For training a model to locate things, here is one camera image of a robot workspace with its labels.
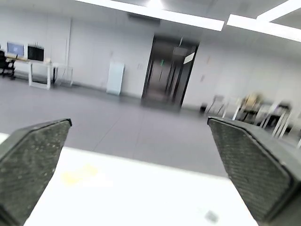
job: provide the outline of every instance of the ceiling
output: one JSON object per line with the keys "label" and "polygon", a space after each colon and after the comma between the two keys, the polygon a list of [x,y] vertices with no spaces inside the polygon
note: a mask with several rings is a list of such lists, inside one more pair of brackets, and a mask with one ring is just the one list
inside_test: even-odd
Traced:
{"label": "ceiling", "polygon": [[[148,0],[119,0],[126,3],[146,6]],[[256,18],[261,13],[286,0],[161,0],[165,10],[204,16],[223,20],[227,23],[230,14]],[[117,26],[120,29],[184,37],[193,41],[207,40],[225,42],[229,45],[247,45],[258,49],[268,49],[275,53],[301,57],[301,43],[258,32],[225,25],[222,32],[202,29],[169,21],[160,26],[129,21],[126,12],[94,6],[74,0],[1,0],[0,7],[18,8],[37,12],[59,14],[89,21],[95,24]],[[274,23],[301,29],[301,10],[283,16]]]}

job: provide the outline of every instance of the white wall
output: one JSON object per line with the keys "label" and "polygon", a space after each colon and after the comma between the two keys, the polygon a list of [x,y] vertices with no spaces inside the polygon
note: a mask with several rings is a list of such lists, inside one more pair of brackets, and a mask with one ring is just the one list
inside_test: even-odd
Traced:
{"label": "white wall", "polygon": [[267,50],[201,42],[183,106],[210,104],[214,95],[245,97],[260,92],[271,101],[288,100],[301,111],[301,64]]}
{"label": "white wall", "polygon": [[69,64],[74,82],[105,89],[110,61],[121,62],[125,64],[121,92],[141,97],[152,40],[150,32],[73,20]]}
{"label": "white wall", "polygon": [[[24,45],[38,43],[45,48],[45,58],[53,62],[65,63],[68,60],[71,19],[61,16],[0,8],[0,45],[7,50],[7,42]],[[25,63],[16,62],[16,70],[27,72]],[[34,66],[33,73],[46,74],[43,66]]]}

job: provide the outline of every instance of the computer monitor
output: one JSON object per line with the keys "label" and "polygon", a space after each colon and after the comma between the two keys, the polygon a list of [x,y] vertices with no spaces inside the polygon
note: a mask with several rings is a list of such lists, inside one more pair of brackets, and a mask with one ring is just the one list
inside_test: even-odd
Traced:
{"label": "computer monitor", "polygon": [[27,58],[29,60],[44,61],[44,49],[37,46],[28,46]]}
{"label": "computer monitor", "polygon": [[8,42],[8,53],[12,53],[17,56],[24,56],[24,45],[18,45]]}

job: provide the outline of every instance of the desk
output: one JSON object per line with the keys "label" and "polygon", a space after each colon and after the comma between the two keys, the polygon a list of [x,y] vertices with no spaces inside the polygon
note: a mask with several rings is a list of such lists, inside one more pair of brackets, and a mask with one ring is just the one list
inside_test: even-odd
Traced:
{"label": "desk", "polygon": [[[73,80],[72,80],[73,68],[69,67],[67,65],[60,64],[60,63],[48,63],[48,62],[37,61],[37,60],[29,60],[24,57],[16,58],[15,56],[10,56],[10,55],[6,56],[6,58],[28,64],[28,85],[29,86],[34,86],[34,87],[43,88],[43,89],[50,89],[51,88],[51,72],[53,70],[52,82],[54,83],[55,82],[55,72],[57,71],[58,68],[65,68],[66,70],[71,70],[71,85],[73,83]],[[39,82],[33,82],[33,80],[32,80],[32,66],[33,65],[42,65],[42,66],[47,67],[47,84],[46,85],[39,83]]]}
{"label": "desk", "polygon": [[69,147],[25,223],[41,225],[258,226],[229,179]]}
{"label": "desk", "polygon": [[15,56],[10,56],[10,55],[6,56],[6,58],[10,59],[10,60],[15,60],[15,61],[23,61],[23,62],[28,62],[29,61],[29,59],[24,58],[24,57],[16,58]]}

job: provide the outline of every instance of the white chair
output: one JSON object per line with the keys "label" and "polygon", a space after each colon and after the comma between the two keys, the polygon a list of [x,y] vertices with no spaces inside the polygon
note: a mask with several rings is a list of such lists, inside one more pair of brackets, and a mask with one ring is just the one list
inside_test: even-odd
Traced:
{"label": "white chair", "polygon": [[228,112],[228,109],[230,107],[234,107],[235,108],[235,112],[233,114],[232,120],[236,119],[236,116],[239,112],[239,109],[241,107],[242,104],[242,99],[241,98],[236,98],[236,97],[231,97],[230,100],[228,101],[228,103],[225,106],[224,112],[222,114],[222,118],[225,118],[226,113]]}
{"label": "white chair", "polygon": [[213,98],[213,102],[212,104],[210,105],[209,109],[207,110],[207,113],[210,112],[210,110],[215,110],[215,108],[218,108],[218,112],[217,114],[220,113],[220,111],[222,110],[222,108],[224,107],[224,96],[221,96],[221,95],[215,95],[214,98]]}

